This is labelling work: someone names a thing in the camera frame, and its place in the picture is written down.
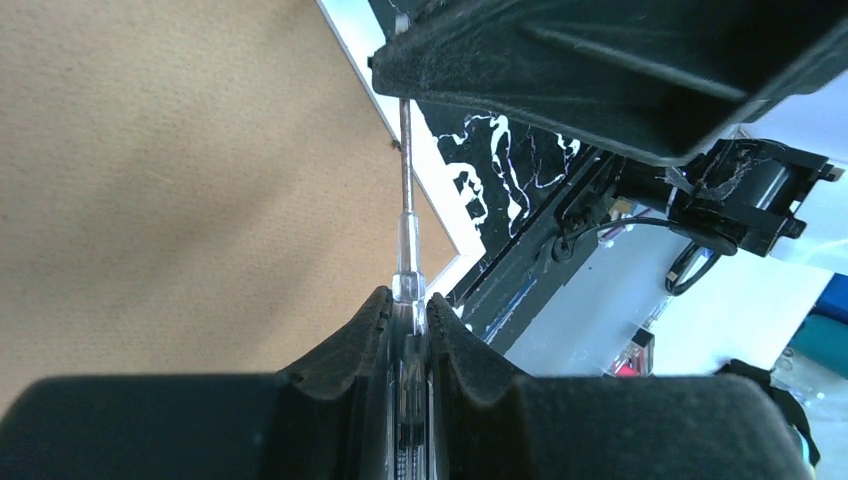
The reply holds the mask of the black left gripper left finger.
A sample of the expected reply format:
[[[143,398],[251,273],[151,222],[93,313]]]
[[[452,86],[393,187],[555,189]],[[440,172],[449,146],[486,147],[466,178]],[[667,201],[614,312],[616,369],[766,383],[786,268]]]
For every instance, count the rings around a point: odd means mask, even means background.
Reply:
[[[384,336],[377,288],[284,369],[58,376],[1,421],[5,479],[383,479]]]

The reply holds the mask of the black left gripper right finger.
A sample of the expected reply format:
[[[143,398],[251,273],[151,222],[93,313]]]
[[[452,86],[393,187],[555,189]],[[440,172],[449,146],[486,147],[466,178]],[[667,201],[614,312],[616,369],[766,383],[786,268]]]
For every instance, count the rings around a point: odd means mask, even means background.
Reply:
[[[797,435],[753,381],[535,377],[440,295],[427,306],[440,479],[808,479]]]

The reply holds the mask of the clear tester screwdriver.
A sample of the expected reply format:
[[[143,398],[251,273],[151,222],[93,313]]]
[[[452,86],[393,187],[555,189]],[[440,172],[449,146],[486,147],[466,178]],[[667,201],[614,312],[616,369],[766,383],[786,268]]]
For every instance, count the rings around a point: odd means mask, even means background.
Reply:
[[[431,365],[426,320],[426,278],[420,265],[415,209],[411,102],[399,101],[401,213],[397,271],[393,276],[388,358],[393,479],[431,479],[434,469]]]

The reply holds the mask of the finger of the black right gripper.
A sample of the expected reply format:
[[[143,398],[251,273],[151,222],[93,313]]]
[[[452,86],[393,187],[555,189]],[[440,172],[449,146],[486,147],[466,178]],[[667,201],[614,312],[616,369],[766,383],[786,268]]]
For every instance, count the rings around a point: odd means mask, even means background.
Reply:
[[[370,60],[379,94],[653,166],[687,164],[846,66],[843,1],[429,1]]]

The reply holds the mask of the white picture frame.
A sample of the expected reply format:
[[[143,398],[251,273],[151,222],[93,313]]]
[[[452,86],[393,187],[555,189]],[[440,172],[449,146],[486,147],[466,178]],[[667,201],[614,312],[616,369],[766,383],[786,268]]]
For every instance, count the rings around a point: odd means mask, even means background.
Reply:
[[[1,5],[1,403],[272,371],[396,268],[398,154],[314,1]]]

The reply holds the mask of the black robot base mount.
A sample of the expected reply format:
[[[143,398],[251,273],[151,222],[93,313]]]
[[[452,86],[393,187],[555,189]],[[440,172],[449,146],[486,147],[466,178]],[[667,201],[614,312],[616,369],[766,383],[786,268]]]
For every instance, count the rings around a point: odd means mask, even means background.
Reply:
[[[704,276],[698,254],[714,265],[742,251],[823,251],[845,226],[814,219],[812,207],[842,201],[846,191],[845,165],[766,139],[721,139],[688,165],[668,168],[589,149],[448,300],[485,342],[504,350],[596,249],[628,228],[658,227],[686,240],[665,279],[676,295]]]

